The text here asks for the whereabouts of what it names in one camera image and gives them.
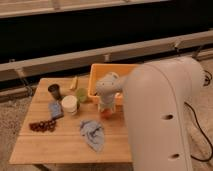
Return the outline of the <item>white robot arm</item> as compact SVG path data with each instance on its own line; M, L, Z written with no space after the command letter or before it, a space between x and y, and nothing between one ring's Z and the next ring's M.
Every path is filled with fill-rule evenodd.
M123 94L134 171L193 171L184 102L203 87L204 70L191 57L141 64L128 75L96 83L101 103Z

